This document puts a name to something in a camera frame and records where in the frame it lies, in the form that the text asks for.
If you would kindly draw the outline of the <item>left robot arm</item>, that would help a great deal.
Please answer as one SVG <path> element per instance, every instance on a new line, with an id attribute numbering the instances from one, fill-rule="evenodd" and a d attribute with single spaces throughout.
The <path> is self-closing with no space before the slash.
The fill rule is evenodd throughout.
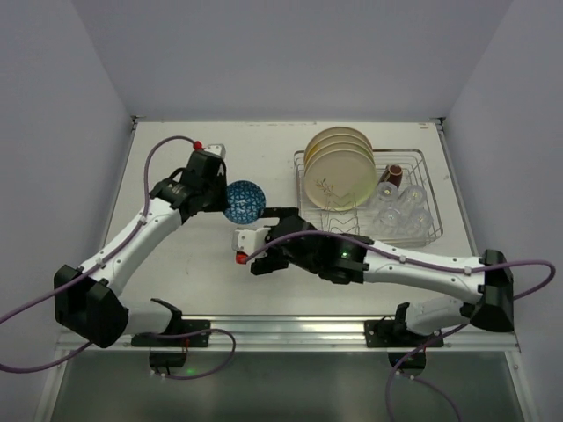
<path id="1" fill-rule="evenodd" d="M 143 208 L 101 251 L 79 267 L 61 267 L 54 277 L 55 320 L 101 348 L 129 334 L 176 338 L 186 333 L 181 311 L 161 299 L 124 302 L 129 279 L 158 245 L 200 212 L 222 212 L 226 197 L 225 148 L 192 152 L 147 193 Z"/>

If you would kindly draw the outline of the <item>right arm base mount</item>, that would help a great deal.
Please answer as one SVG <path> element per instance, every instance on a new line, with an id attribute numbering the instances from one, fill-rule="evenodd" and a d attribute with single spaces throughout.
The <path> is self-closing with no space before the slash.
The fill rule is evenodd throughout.
<path id="1" fill-rule="evenodd" d="M 385 316 L 381 319 L 365 321 L 363 323 L 363 333 L 366 346 L 376 349 L 405 348 L 407 351 L 410 351 L 435 338 L 435 334 L 424 337 L 405 331 L 399 328 L 393 319 L 387 319 Z M 418 375 L 425 369 L 426 363 L 426 350 L 423 349 L 421 352 L 408 358 L 398 369 L 409 374 Z"/>

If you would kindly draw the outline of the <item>blue patterned bowl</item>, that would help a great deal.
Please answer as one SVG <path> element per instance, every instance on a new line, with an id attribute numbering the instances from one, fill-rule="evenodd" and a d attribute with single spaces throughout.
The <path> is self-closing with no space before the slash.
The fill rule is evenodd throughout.
<path id="1" fill-rule="evenodd" d="M 238 180 L 227 185 L 228 207 L 224 216 L 233 223 L 248 225 L 256 222 L 267 206 L 263 190 L 248 180 Z"/>

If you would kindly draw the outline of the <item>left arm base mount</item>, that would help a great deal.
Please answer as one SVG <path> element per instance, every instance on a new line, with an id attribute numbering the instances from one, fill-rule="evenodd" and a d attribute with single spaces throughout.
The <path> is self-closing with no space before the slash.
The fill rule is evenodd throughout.
<path id="1" fill-rule="evenodd" d="M 131 338 L 133 347 L 148 347 L 151 369 L 165 370 L 182 368 L 187 361 L 189 347 L 205 348 L 211 322 L 203 319 L 180 319 L 172 323 L 163 334 L 137 334 Z"/>

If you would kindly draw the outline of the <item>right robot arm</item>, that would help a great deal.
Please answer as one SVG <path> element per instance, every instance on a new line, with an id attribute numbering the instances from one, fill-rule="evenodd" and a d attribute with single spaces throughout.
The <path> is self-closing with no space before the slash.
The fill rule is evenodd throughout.
<path id="1" fill-rule="evenodd" d="M 499 251 L 469 258 L 409 251 L 365 236 L 318 230 L 294 208 L 273 226 L 236 230 L 232 248 L 254 275 L 294 265 L 339 285 L 387 283 L 436 292 L 435 299 L 397 307 L 384 332 L 404 341 L 457 324 L 514 330 L 513 276 Z"/>

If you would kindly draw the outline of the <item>cream plate front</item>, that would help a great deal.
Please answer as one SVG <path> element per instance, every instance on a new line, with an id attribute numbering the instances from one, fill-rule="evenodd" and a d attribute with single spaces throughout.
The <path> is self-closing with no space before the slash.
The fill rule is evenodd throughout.
<path id="1" fill-rule="evenodd" d="M 336 149 L 321 153 L 305 166 L 303 189 L 317 207 L 347 211 L 366 202 L 377 185 L 372 158 L 361 151 Z"/>

